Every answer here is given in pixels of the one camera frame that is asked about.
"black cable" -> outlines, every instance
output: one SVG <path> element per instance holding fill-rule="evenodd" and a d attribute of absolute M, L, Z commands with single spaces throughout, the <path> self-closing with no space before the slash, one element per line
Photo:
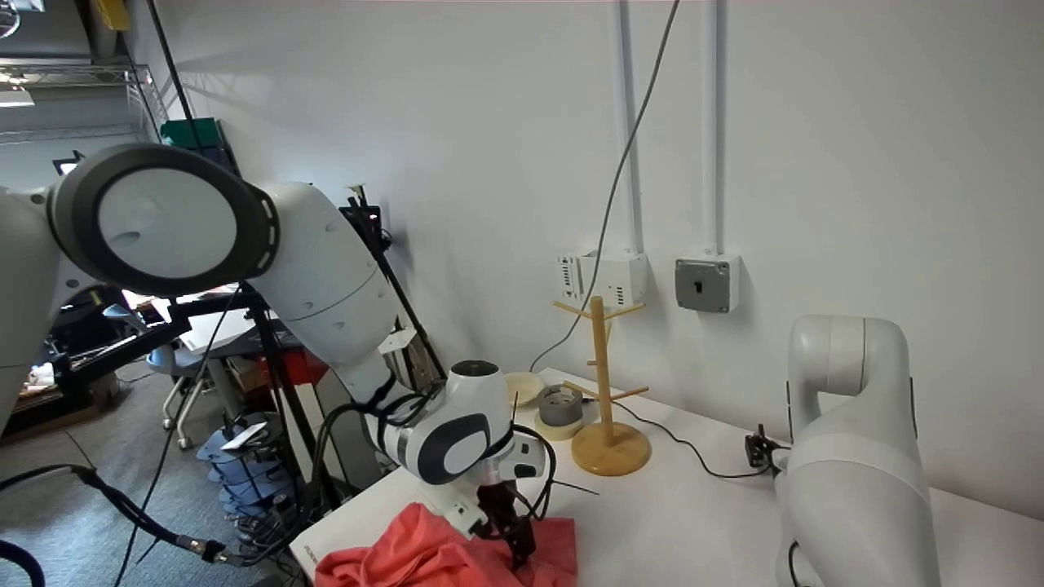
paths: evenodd
<path fill-rule="evenodd" d="M 183 89 L 183 74 L 180 74 L 176 64 L 171 64 L 171 51 L 169 51 L 169 43 L 167 43 L 167 26 L 164 26 L 164 21 L 158 21 L 156 0 L 147 0 L 147 5 L 149 5 L 149 17 L 154 17 L 154 26 L 156 26 L 156 39 L 158 39 L 158 48 L 164 48 L 164 63 L 167 63 L 167 73 L 169 73 L 176 100 L 183 105 L 185 121 L 188 121 L 188 126 L 193 126 L 194 151 L 201 154 L 197 126 L 194 126 L 188 97 L 185 97 L 185 89 Z"/>
<path fill-rule="evenodd" d="M 431 402 L 431 393 L 405 393 L 405 399 L 398 399 L 398 402 L 388 402 L 386 408 L 374 408 L 380 399 L 386 399 L 386 393 L 378 392 L 378 393 L 370 399 L 370 403 L 339 403 L 339 408 L 333 408 L 333 410 L 321 418 L 321 424 L 320 424 L 315 445 L 309 446 L 312 467 L 321 459 L 325 445 L 328 445 L 328 434 L 333 434 L 333 424 L 336 424 L 341 414 L 368 414 L 368 418 L 378 418 L 378 420 L 388 424 L 388 426 L 405 426 L 405 424 L 412 424 L 412 420 L 427 408 L 427 402 Z"/>
<path fill-rule="evenodd" d="M 0 479 L 0 491 L 10 488 L 10 485 L 28 483 L 28 479 L 50 477 L 50 474 L 76 474 L 77 483 L 96 488 L 124 518 L 132 521 L 132 529 L 144 529 L 144 533 L 149 533 L 154 537 L 158 537 L 158 540 L 167 540 L 167 545 L 176 545 L 176 549 L 183 549 L 183 552 L 193 552 L 193 553 L 197 553 L 197 559 L 209 560 L 209 565 L 221 560 L 221 565 L 251 566 L 251 565 L 270 559 L 275 552 L 281 552 L 281 549 L 290 540 L 290 537 L 281 537 L 281 540 L 275 540 L 270 549 L 233 553 L 233 552 L 225 552 L 221 540 L 204 540 L 204 537 L 176 536 L 176 533 L 169 533 L 167 526 L 158 526 L 156 518 L 149 518 L 141 505 L 132 505 L 132 499 L 130 499 L 127 491 L 108 485 L 108 483 L 96 477 L 96 470 L 88 470 L 88 467 L 77 467 L 77 462 L 52 462 L 52 467 L 21 470 L 21 474 L 17 474 L 17 477 Z M 2 552 L 2 545 L 7 545 L 7 540 L 0 540 L 0 559 L 26 566 L 26 575 L 32 577 L 32 575 L 35 575 L 32 566 L 39 566 L 39 560 L 35 560 L 28 552 L 17 549 L 17 545 L 10 545 L 10 549 Z"/>
<path fill-rule="evenodd" d="M 533 505 L 519 491 L 519 485 L 513 485 L 514 499 L 527 508 L 527 514 L 533 512 Z"/>
<path fill-rule="evenodd" d="M 764 477 L 764 474 L 756 474 L 756 470 L 750 470 L 750 474 L 718 474 L 718 470 L 706 467 L 705 453 L 701 453 L 696 445 L 689 445 L 686 437 L 677 437 L 677 434 L 667 431 L 666 424 L 637 414 L 637 410 L 627 408 L 620 399 L 613 399 L 613 403 L 623 408 L 629 418 L 637 418 L 639 424 L 650 424 L 650 426 L 663 431 L 673 445 L 689 446 L 689 449 L 696 453 L 697 467 L 701 467 L 706 477 L 714 477 L 714 479 L 753 479 L 753 477 Z"/>
<path fill-rule="evenodd" d="M 675 29 L 677 5 L 681 5 L 681 0 L 673 0 L 673 9 L 667 9 L 667 17 L 666 17 L 663 36 L 657 36 L 657 48 L 655 48 L 652 74 L 650 74 L 650 85 L 646 85 L 646 97 L 642 97 L 634 124 L 629 124 L 623 154 L 620 154 L 620 159 L 615 159 L 613 186 L 610 186 L 610 197 L 607 197 L 604 216 L 600 216 L 600 233 L 597 233 L 597 247 L 594 247 L 594 272 L 591 272 L 591 285 L 588 285 L 582 303 L 580 303 L 578 317 L 569 318 L 569 326 L 564 329 L 564 337 L 560 337 L 559 341 L 552 341 L 548 349 L 541 349 L 541 352 L 527 361 L 527 371 L 533 371 L 543 355 L 552 355 L 559 345 L 564 345 L 564 341 L 578 331 L 578 326 L 580 326 L 580 318 L 582 318 L 582 306 L 591 303 L 591 293 L 594 293 L 597 276 L 600 276 L 600 253 L 604 253 L 604 243 L 607 243 L 607 233 L 610 233 L 610 216 L 613 216 L 620 176 L 623 176 L 623 168 L 627 168 L 627 159 L 629 159 L 634 142 L 637 142 L 637 138 L 639 138 L 639 126 L 642 126 L 642 121 L 646 121 L 650 100 L 652 100 L 652 91 L 655 91 L 655 80 L 657 80 L 663 56 L 666 56 L 666 46 L 667 46 L 667 39 L 673 39 L 673 29 Z"/>
<path fill-rule="evenodd" d="M 555 474 L 559 474 L 555 446 L 552 446 L 541 434 L 533 434 L 530 426 L 513 424 L 513 431 L 514 431 L 514 434 L 524 434 L 524 437 L 533 437 L 533 441 L 543 446 L 543 453 L 548 453 L 548 479 L 543 479 L 541 491 L 533 497 L 533 503 L 530 503 L 530 508 L 527 508 L 530 518 L 543 518 L 548 508 L 552 508 L 552 483 L 555 483 Z"/>
<path fill-rule="evenodd" d="M 435 352 L 435 345 L 431 345 L 431 339 L 427 339 L 427 329 L 425 329 L 420 317 L 414 312 L 414 303 L 405 297 L 405 290 L 402 290 L 402 285 L 398 285 L 398 274 L 392 272 L 392 262 L 388 262 L 380 250 L 374 250 L 374 247 L 370 247 L 370 258 L 374 258 L 378 272 L 386 274 L 386 281 L 392 285 L 398 303 L 405 306 L 405 317 L 407 317 L 412 326 L 417 329 L 417 339 L 420 339 L 420 345 L 427 349 L 435 371 L 438 371 L 439 377 L 446 377 L 446 368 L 442 368 L 442 361 L 438 359 L 438 352 Z"/>
<path fill-rule="evenodd" d="M 793 570 L 793 552 L 796 552 L 796 549 L 800 549 L 800 545 L 790 540 L 790 552 L 787 552 L 787 570 L 790 570 L 790 584 L 793 584 L 793 587 L 800 587 L 796 570 Z"/>
<path fill-rule="evenodd" d="M 197 355 L 197 368 L 194 368 L 194 376 L 193 376 L 194 381 L 201 381 L 201 376 L 204 376 L 209 352 L 211 352 L 211 345 L 216 345 L 216 339 L 217 339 L 217 329 L 221 329 L 232 303 L 233 303 L 233 293 L 228 297 L 228 306 L 221 310 L 216 329 L 209 331 L 209 341 L 204 341 L 204 349 L 201 349 L 201 355 Z M 156 462 L 154 479 L 149 479 L 149 488 L 144 491 L 144 503 L 141 503 L 144 512 L 149 508 L 154 491 L 156 491 L 156 485 L 158 485 L 158 477 L 164 477 L 164 467 L 167 467 L 167 453 L 169 453 L 169 441 L 171 441 L 171 431 L 176 431 L 176 420 L 183 418 L 183 410 L 185 410 L 185 399 L 176 403 L 171 426 L 169 426 L 167 437 L 164 437 L 158 462 Z M 114 577 L 114 587 L 124 584 L 124 575 L 127 575 L 130 553 L 132 553 L 132 540 L 137 540 L 137 526 L 130 529 L 130 537 L 127 537 L 127 549 L 124 549 L 124 559 L 119 559 L 119 570 L 116 570 L 116 577 Z"/>
<path fill-rule="evenodd" d="M 44 587 L 42 566 L 26 549 L 0 540 L 0 559 L 21 566 L 32 587 Z"/>

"wall outlet box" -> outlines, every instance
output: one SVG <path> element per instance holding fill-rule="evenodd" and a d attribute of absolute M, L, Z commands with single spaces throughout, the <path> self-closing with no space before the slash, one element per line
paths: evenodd
<path fill-rule="evenodd" d="M 735 312 L 739 306 L 739 258 L 705 253 L 675 262 L 675 297 L 677 306 L 697 312 Z"/>
<path fill-rule="evenodd" d="M 564 253 L 559 258 L 559 300 L 580 306 L 594 281 L 594 253 Z M 610 310 L 639 306 L 650 288 L 650 258 L 646 253 L 604 253 L 594 293 L 604 297 Z"/>

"white table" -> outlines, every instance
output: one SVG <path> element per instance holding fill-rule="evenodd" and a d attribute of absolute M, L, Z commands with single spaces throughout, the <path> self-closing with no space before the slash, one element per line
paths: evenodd
<path fill-rule="evenodd" d="M 627 399 L 634 410 L 673 426 L 701 446 L 714 470 L 743 470 L 739 426 L 706 420 L 650 399 Z M 580 584 L 701 584 L 701 587 L 774 587 L 779 559 L 779 503 L 774 479 L 718 483 L 696 458 L 657 431 L 629 420 L 652 441 L 652 459 L 623 479 L 591 477 L 575 467 L 569 445 L 552 441 L 559 479 L 580 483 L 600 497 L 555 485 L 552 514 L 578 521 Z M 932 488 L 932 521 L 943 587 L 1041 587 L 1044 521 L 1022 518 L 983 503 Z M 427 503 L 467 529 L 473 499 L 467 488 L 431 488 L 407 474 L 392 474 L 321 521 L 305 529 L 290 549 L 299 566 L 312 570 L 325 552 L 370 545 L 407 503 Z"/>

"wooden dowel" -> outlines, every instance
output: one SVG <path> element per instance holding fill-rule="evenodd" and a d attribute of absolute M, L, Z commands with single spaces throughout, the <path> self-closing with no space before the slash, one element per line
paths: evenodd
<path fill-rule="evenodd" d="M 564 312 L 580 312 L 582 318 L 591 318 L 588 310 L 578 310 L 578 306 L 566 306 L 566 303 L 555 303 L 555 306 L 564 310 Z"/>
<path fill-rule="evenodd" d="M 613 445 L 613 393 L 610 393 L 610 341 L 607 341 L 607 303 L 591 297 L 591 326 L 594 326 L 594 368 L 597 368 L 597 410 L 600 437 Z"/>
<path fill-rule="evenodd" d="M 627 312 L 637 312 L 637 310 L 642 310 L 642 306 L 613 310 L 610 318 L 627 317 Z"/>
<path fill-rule="evenodd" d="M 575 385 L 575 381 L 560 381 L 560 385 L 569 388 L 569 392 L 578 392 L 578 393 L 582 393 L 582 399 L 597 399 L 597 392 L 591 392 L 591 388 L 582 388 L 582 385 Z M 627 388 L 627 392 L 613 393 L 613 402 L 629 399 L 629 393 L 650 393 L 650 385 L 642 385 L 642 388 Z"/>

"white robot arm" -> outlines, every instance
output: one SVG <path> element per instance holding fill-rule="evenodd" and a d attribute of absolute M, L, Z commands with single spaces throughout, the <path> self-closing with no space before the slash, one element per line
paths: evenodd
<path fill-rule="evenodd" d="M 425 402 L 394 381 L 378 349 L 398 297 L 312 186 L 249 186 L 180 151 L 114 146 L 50 197 L 0 197 L 0 274 L 0 431 L 67 293 L 92 281 L 158 297 L 249 281 L 368 408 L 374 445 L 425 483 L 541 474 L 541 446 L 513 434 L 497 364 L 460 361 Z"/>
<path fill-rule="evenodd" d="M 854 402 L 822 418 L 820 392 Z M 779 587 L 937 587 L 902 331 L 885 318 L 803 317 L 790 337 L 790 399 Z"/>

